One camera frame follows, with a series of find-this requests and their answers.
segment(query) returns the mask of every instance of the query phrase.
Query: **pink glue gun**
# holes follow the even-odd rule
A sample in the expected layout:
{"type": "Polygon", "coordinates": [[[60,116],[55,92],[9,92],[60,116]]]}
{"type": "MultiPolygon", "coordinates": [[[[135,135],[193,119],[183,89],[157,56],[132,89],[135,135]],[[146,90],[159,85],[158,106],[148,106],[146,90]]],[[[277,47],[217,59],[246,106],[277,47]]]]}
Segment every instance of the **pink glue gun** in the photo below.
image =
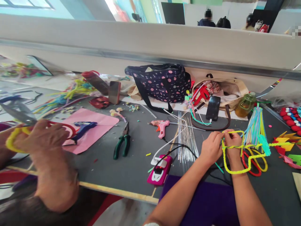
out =
{"type": "Polygon", "coordinates": [[[162,139],[163,137],[165,137],[165,127],[169,126],[169,121],[166,120],[156,120],[156,121],[151,121],[148,123],[149,125],[153,125],[153,126],[157,126],[158,129],[156,130],[156,132],[160,131],[159,134],[159,138],[162,139]]]}

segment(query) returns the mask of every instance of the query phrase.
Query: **green bottle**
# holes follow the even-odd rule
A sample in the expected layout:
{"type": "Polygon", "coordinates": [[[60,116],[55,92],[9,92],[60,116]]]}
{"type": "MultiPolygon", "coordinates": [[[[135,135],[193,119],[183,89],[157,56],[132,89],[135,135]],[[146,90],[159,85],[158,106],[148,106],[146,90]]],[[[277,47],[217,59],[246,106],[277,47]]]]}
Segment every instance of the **green bottle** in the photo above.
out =
{"type": "Polygon", "coordinates": [[[238,117],[246,117],[249,112],[253,109],[254,104],[256,102],[255,92],[250,92],[242,98],[239,104],[236,106],[235,114],[238,117]]]}

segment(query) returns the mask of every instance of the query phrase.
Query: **scissors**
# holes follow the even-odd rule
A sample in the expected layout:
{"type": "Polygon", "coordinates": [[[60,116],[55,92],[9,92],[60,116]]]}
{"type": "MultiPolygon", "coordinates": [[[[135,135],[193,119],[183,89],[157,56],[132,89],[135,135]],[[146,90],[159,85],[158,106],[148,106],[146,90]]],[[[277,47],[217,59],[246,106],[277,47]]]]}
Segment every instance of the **scissors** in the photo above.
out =
{"type": "Polygon", "coordinates": [[[113,156],[114,160],[118,159],[119,150],[120,150],[120,147],[121,147],[121,144],[123,143],[123,141],[125,141],[125,146],[123,149],[122,156],[126,157],[128,155],[130,139],[131,139],[131,136],[128,133],[129,133],[129,122],[126,123],[125,128],[124,128],[123,132],[121,133],[121,136],[119,137],[119,141],[114,149],[114,156],[113,156]]]}
{"type": "MultiPolygon", "coordinates": [[[[5,104],[0,103],[0,106],[5,110],[8,114],[10,114],[12,117],[16,118],[18,121],[25,124],[24,127],[21,128],[15,128],[14,131],[10,134],[10,136],[6,140],[6,147],[14,152],[19,153],[25,153],[20,149],[17,149],[13,143],[16,139],[16,137],[19,135],[19,133],[25,133],[29,135],[31,131],[29,130],[29,127],[34,126],[37,123],[37,120],[34,116],[34,114],[31,112],[31,110],[26,107],[22,103],[15,103],[15,107],[19,109],[20,111],[17,111],[16,109],[13,109],[11,107],[8,107],[5,104]]],[[[57,124],[57,122],[48,121],[48,127],[51,127],[52,125],[57,124]]],[[[63,126],[68,127],[71,130],[71,136],[67,138],[67,140],[73,138],[76,135],[76,130],[73,126],[68,124],[63,124],[63,126]]]]}
{"type": "MultiPolygon", "coordinates": [[[[255,149],[250,149],[250,148],[246,148],[250,153],[251,153],[251,155],[253,156],[254,154],[253,154],[253,152],[255,152],[256,154],[260,154],[257,150],[255,150],[255,149]]],[[[242,163],[243,163],[243,165],[244,165],[244,167],[247,169],[248,168],[248,166],[247,166],[247,164],[246,164],[246,162],[245,162],[245,156],[247,157],[247,158],[249,158],[249,155],[246,153],[246,149],[244,149],[244,151],[242,152],[242,154],[243,154],[243,156],[242,156],[242,163]]],[[[257,159],[251,159],[251,163],[257,168],[257,170],[258,170],[258,173],[254,173],[254,172],[252,172],[252,171],[249,171],[249,173],[251,174],[251,175],[253,175],[253,176],[255,176],[255,177],[259,177],[259,176],[261,176],[261,172],[266,172],[267,171],[267,161],[265,160],[265,158],[264,157],[262,157],[262,159],[263,159],[263,162],[264,162],[264,164],[265,164],[265,168],[264,169],[262,169],[261,167],[260,167],[260,165],[258,164],[258,162],[257,162],[257,159]]]]}

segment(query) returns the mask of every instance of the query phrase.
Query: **person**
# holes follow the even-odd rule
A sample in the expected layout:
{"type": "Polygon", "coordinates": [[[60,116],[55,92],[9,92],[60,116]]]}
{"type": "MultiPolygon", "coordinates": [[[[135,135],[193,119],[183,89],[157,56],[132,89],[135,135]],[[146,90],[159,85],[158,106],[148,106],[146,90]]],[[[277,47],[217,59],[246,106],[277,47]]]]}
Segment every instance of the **person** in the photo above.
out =
{"type": "MultiPolygon", "coordinates": [[[[146,219],[144,226],[177,226],[181,223],[201,178],[222,155],[221,139],[224,137],[227,146],[241,145],[241,137],[237,133],[229,134],[230,131],[234,130],[228,129],[225,133],[214,131],[203,141],[200,157],[162,198],[146,219]]],[[[232,171],[244,169],[240,160],[240,149],[227,150],[227,156],[232,171]]],[[[232,180],[240,225],[271,226],[272,223],[247,173],[232,174],[232,180]]],[[[195,225],[202,225],[201,221],[200,219],[199,222],[195,222],[195,225]]]]}
{"type": "Polygon", "coordinates": [[[216,24],[216,27],[231,29],[231,23],[226,17],[220,18],[216,24]]]}
{"type": "Polygon", "coordinates": [[[215,23],[212,22],[212,12],[210,9],[207,9],[205,12],[205,19],[201,19],[198,22],[198,26],[215,27],[215,23]]]}
{"type": "MultiPolygon", "coordinates": [[[[11,197],[0,200],[0,226],[88,225],[106,198],[79,186],[62,149],[69,132],[59,123],[47,128],[47,123],[39,120],[29,136],[20,133],[15,139],[15,147],[30,154],[38,180],[23,181],[11,197]]],[[[16,154],[5,146],[14,129],[0,132],[0,167],[16,154]]]]}
{"type": "Polygon", "coordinates": [[[254,22],[253,14],[250,13],[246,20],[246,26],[242,28],[242,30],[248,30],[248,31],[255,31],[255,28],[252,26],[252,23],[254,22]]]}

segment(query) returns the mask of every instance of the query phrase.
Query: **green-handled pliers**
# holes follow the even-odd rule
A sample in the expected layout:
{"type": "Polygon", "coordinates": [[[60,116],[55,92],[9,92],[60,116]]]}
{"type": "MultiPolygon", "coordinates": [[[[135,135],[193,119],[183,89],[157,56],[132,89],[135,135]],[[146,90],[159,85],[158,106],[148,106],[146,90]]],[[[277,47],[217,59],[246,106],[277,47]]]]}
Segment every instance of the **green-handled pliers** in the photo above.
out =
{"type": "Polygon", "coordinates": [[[121,133],[121,136],[119,137],[119,141],[114,150],[113,159],[115,159],[115,160],[118,159],[119,150],[120,150],[120,147],[121,147],[121,144],[123,143],[123,141],[125,141],[125,145],[124,145],[122,156],[126,157],[128,155],[130,139],[131,139],[131,136],[128,133],[129,133],[129,122],[126,123],[125,128],[124,128],[123,132],[121,133]]]}

